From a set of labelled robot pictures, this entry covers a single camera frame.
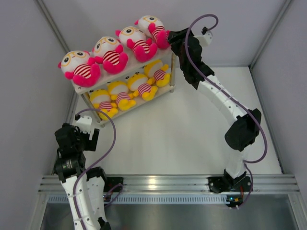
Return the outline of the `pink plush with yellow glasses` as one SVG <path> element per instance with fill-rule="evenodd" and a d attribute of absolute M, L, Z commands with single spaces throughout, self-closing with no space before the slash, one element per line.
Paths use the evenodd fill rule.
<path fill-rule="evenodd" d="M 135 58 L 141 63 L 152 59 L 158 51 L 157 44 L 151 38 L 147 38 L 144 32 L 134 26 L 116 30 L 115 34 L 119 41 L 130 49 Z"/>

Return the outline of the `yellow plush with black eyes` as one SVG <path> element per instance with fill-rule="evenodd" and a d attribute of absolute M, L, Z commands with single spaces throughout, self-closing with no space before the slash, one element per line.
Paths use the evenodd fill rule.
<path fill-rule="evenodd" d="M 158 87 L 154 86 L 155 80 L 153 78 L 148 78 L 143 73 L 135 73 L 128 77 L 126 82 L 133 96 L 140 96 L 145 101 L 152 100 L 158 91 Z"/>

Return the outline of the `yellow plush striped shirt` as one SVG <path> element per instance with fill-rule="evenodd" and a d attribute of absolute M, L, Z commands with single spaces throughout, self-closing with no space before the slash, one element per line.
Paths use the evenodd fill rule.
<path fill-rule="evenodd" d="M 115 101 L 121 111 L 127 111 L 137 104 L 136 101 L 133 99 L 134 96 L 130 92 L 126 83 L 118 80 L 108 82 L 106 85 L 107 91 L 110 94 L 111 99 Z"/>

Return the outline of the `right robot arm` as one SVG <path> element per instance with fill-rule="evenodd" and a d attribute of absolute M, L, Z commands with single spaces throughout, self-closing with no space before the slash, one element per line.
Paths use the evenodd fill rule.
<path fill-rule="evenodd" d="M 179 58 L 185 80 L 205 95 L 230 125 L 224 138 L 233 151 L 223 175 L 208 179 L 209 190 L 221 193 L 243 189 L 246 192 L 251 188 L 251 179 L 246 176 L 243 161 L 259 135 L 257 123 L 261 122 L 261 112 L 259 109 L 245 111 L 234 103 L 232 95 L 219 82 L 214 71 L 202 61 L 202 49 L 212 39 L 211 31 L 204 28 L 201 36 L 194 36 L 187 29 L 171 31 L 167 41 Z"/>

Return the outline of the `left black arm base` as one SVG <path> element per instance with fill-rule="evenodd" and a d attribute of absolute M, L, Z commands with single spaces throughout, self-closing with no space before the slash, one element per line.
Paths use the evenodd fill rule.
<path fill-rule="evenodd" d="M 123 177 L 108 176 L 104 186 L 104 193 L 109 192 L 113 187 L 117 186 L 118 184 L 123 184 L 123 182 L 124 182 Z"/>

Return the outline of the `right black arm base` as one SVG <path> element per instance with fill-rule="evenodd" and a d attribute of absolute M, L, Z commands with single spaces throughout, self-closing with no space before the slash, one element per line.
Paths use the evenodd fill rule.
<path fill-rule="evenodd" d="M 208 178 L 209 190 L 219 194 L 222 192 L 248 192 L 251 188 L 251 179 L 240 176 L 236 179 L 228 176 L 212 176 Z"/>

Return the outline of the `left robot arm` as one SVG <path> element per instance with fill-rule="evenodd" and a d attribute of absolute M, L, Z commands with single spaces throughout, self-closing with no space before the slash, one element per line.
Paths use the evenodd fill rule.
<path fill-rule="evenodd" d="M 86 168 L 84 151 L 95 151 L 99 130 L 93 135 L 64 123 L 55 132 L 57 159 L 54 173 L 65 190 L 76 230 L 109 230 L 103 193 L 108 179 L 101 167 Z"/>

